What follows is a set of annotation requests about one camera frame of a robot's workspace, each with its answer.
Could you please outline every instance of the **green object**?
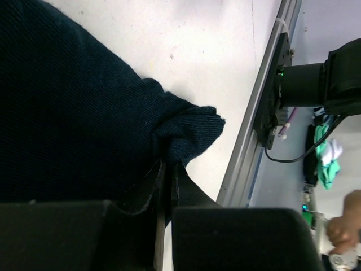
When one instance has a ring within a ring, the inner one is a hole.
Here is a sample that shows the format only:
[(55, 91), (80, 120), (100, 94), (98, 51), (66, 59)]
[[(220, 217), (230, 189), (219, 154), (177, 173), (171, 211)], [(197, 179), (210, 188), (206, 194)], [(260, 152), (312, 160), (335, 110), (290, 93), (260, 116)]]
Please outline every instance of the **green object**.
[(310, 213), (310, 212), (302, 212), (302, 216), (306, 220), (307, 224), (311, 227), (312, 226), (312, 219), (314, 217), (314, 214)]
[[(327, 124), (317, 126), (315, 129), (314, 143), (321, 139), (323, 135), (326, 134), (329, 126)], [(336, 178), (337, 173), (340, 171), (341, 167), (337, 160), (332, 161), (327, 165), (322, 164), (322, 153), (324, 152), (327, 146), (327, 140), (322, 142), (320, 146), (315, 149), (316, 157), (318, 159), (317, 165), (317, 177), (318, 180), (322, 183), (325, 189), (330, 189), (333, 184), (333, 180)]]

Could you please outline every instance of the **black cylinder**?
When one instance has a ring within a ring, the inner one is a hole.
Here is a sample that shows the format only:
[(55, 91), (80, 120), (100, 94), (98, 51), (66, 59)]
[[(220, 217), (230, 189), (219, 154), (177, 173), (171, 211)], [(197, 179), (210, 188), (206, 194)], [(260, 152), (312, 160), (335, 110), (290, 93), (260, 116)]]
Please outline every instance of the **black cylinder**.
[(275, 78), (275, 93), (286, 107), (322, 105), (323, 64), (284, 67)]

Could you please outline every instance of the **black mounting plate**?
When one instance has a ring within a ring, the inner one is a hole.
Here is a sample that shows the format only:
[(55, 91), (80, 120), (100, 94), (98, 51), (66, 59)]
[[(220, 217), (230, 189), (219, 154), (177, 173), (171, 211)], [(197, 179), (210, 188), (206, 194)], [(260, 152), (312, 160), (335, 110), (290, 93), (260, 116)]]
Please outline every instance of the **black mounting plate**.
[(266, 82), (254, 119), (253, 129), (263, 147), (272, 148), (276, 127), (284, 125), (285, 120), (279, 116), (286, 115), (285, 108), (280, 108), (278, 91), (275, 90), (274, 77), (283, 67), (292, 65), (290, 43), (287, 33), (281, 33), (268, 70)]

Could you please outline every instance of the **wire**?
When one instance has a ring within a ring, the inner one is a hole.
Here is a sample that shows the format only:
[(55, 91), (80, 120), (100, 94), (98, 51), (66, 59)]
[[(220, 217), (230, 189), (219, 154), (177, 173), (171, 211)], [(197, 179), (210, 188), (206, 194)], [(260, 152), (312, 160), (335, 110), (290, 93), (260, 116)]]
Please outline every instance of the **wire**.
[(271, 161), (274, 162), (278, 162), (278, 163), (295, 163), (298, 162), (300, 160), (302, 160), (303, 158), (305, 158), (307, 155), (309, 155), (310, 153), (312, 153), (318, 146), (320, 146), (330, 135), (331, 133), (336, 129), (336, 127), (346, 118), (346, 116), (338, 116), (335, 121), (330, 125), (328, 131), (326, 132), (325, 135), (323, 135), (320, 140), (318, 140), (312, 147), (310, 147), (310, 149), (308, 151), (306, 151), (302, 156), (296, 158), (296, 159), (292, 159), (292, 160), (280, 160), (280, 159), (275, 159), (270, 157), (270, 155), (268, 154), (268, 150), (267, 147), (265, 147), (265, 154), (267, 156), (268, 159), (270, 159)]

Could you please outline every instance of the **metal frame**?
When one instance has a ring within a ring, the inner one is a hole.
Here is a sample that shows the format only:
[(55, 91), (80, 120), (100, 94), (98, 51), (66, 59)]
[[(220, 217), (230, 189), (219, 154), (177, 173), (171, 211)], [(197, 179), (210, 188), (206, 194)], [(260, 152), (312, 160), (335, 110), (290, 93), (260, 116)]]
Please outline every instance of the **metal frame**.
[(282, 32), (289, 32), (290, 39), (292, 39), (301, 5), (302, 0), (282, 0), (281, 2), (277, 18), (284, 20), (287, 27), (279, 20), (273, 26), (235, 147), (218, 194), (217, 203), (224, 207), (246, 207), (252, 196), (255, 182), (262, 181), (256, 180), (258, 166), (262, 157), (262, 147), (258, 144), (256, 133), (253, 130), (254, 118), (279, 35)]

